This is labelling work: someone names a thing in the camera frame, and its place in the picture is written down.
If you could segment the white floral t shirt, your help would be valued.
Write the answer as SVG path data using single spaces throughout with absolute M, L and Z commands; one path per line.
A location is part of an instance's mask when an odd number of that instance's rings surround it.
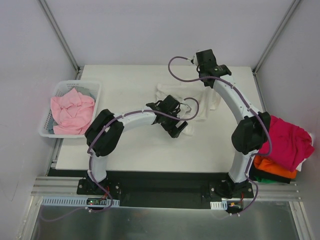
M 210 111 L 216 110 L 221 101 L 221 96 L 214 89 L 205 87 L 200 82 L 157 84 L 156 99 L 164 100 L 168 95 L 181 103 L 179 118 L 194 117 L 194 119 L 188 121 L 188 125 L 182 131 L 187 136 L 194 134 L 196 121 L 206 121 L 209 118 Z

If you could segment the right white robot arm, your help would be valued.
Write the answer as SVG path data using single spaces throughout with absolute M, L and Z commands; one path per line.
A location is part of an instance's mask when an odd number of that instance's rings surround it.
M 231 135 L 233 163 L 224 181 L 214 187 L 223 198 L 237 198 L 249 188 L 249 170 L 254 156 L 269 140 L 271 116 L 259 111 L 237 86 L 226 65 L 219 65 L 212 49 L 198 51 L 193 63 L 204 86 L 215 90 L 231 110 L 237 126 Z

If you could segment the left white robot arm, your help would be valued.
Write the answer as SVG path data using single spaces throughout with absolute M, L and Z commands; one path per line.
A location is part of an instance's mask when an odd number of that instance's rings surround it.
M 195 102 L 195 114 L 189 118 L 180 118 L 181 105 L 187 100 Z M 88 188 L 96 195 L 106 189 L 106 165 L 121 135 L 135 128 L 159 124 L 171 138 L 178 138 L 187 127 L 188 121 L 193 120 L 199 113 L 200 104 L 192 97 L 179 102 L 168 95 L 164 100 L 147 103 L 142 109 L 122 113 L 116 116 L 108 109 L 102 110 L 86 130 L 84 136 L 88 146 L 89 167 L 87 175 L 90 178 Z

